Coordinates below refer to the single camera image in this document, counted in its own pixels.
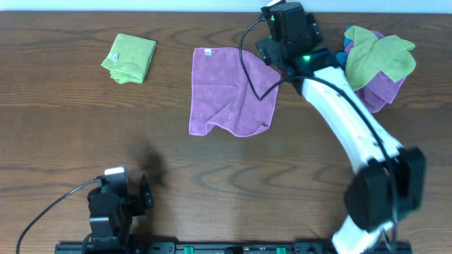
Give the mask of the purple microfiber cloth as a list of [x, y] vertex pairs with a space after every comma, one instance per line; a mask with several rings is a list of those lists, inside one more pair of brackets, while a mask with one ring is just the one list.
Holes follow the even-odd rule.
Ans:
[[242, 69], [240, 57], [259, 97], [281, 76], [255, 54], [238, 48], [194, 49], [191, 72], [189, 133], [204, 136], [214, 127], [245, 138], [270, 128], [278, 89], [259, 101]]

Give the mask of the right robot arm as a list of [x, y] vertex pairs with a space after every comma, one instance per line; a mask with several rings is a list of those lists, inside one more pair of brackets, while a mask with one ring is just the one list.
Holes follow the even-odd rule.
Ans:
[[298, 2], [274, 1], [262, 9], [270, 34], [256, 47], [265, 64], [312, 104], [343, 146], [355, 173], [344, 194], [347, 217], [329, 253], [410, 253], [397, 240], [399, 221], [422, 202], [426, 159], [405, 149], [369, 113], [345, 72], [321, 46], [321, 31]]

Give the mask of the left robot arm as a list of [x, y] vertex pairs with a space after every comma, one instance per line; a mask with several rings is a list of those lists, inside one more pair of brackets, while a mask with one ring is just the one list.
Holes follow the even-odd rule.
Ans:
[[136, 237], [130, 234], [133, 218], [145, 214], [154, 206], [152, 193], [145, 175], [138, 191], [128, 192], [124, 172], [98, 176], [97, 188], [87, 196], [90, 210], [91, 244], [85, 243], [83, 253], [139, 253]]

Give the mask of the blue cloth in pile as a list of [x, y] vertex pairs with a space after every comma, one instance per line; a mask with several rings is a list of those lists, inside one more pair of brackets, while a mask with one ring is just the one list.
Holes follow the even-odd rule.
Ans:
[[[345, 38], [344, 39], [344, 48], [346, 48], [350, 43], [352, 42], [352, 40]], [[336, 60], [338, 61], [338, 63], [340, 64], [340, 66], [342, 68], [345, 68], [346, 65], [346, 61], [347, 61], [347, 53], [346, 52], [338, 52], [336, 55]]]

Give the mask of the crumpled green cloth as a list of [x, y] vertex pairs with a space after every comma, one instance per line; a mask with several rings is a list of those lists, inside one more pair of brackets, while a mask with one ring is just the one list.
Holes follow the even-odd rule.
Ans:
[[416, 67], [410, 53], [415, 45], [397, 35], [379, 39], [372, 31], [353, 25], [344, 36], [354, 44], [345, 65], [345, 74], [354, 91], [366, 86], [380, 72], [398, 82]]

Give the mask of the crumpled purple cloth in pile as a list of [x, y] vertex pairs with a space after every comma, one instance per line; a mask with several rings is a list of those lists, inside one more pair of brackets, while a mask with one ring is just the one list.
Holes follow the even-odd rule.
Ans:
[[[384, 37], [384, 35], [378, 31], [372, 30], [372, 32], [379, 39]], [[344, 52], [347, 53], [347, 56], [353, 47], [354, 42], [352, 41], [346, 48], [344, 48]], [[407, 77], [405, 76], [398, 82], [394, 82], [381, 71], [377, 73], [366, 86], [357, 90], [355, 93], [361, 99], [362, 103], [366, 106], [369, 112], [377, 113], [387, 104], [393, 103], [406, 78]]]

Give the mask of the folded green cloth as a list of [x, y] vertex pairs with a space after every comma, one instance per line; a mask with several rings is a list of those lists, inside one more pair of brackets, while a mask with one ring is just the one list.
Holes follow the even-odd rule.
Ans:
[[120, 33], [101, 66], [119, 84], [142, 83], [156, 46], [157, 42], [154, 40]]

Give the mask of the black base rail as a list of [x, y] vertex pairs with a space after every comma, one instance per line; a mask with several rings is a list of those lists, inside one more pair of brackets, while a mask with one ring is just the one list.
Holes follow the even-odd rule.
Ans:
[[[57, 244], [55, 254], [80, 254], [82, 244]], [[153, 242], [144, 247], [133, 247], [129, 252], [119, 250], [95, 250], [88, 244], [85, 253], [135, 253], [135, 254], [327, 254], [337, 253], [332, 244], [325, 241], [300, 241], [292, 244], [245, 244], [245, 243], [172, 243]], [[391, 253], [385, 243], [380, 243], [371, 252]], [[409, 243], [398, 243], [397, 254], [412, 254]]]

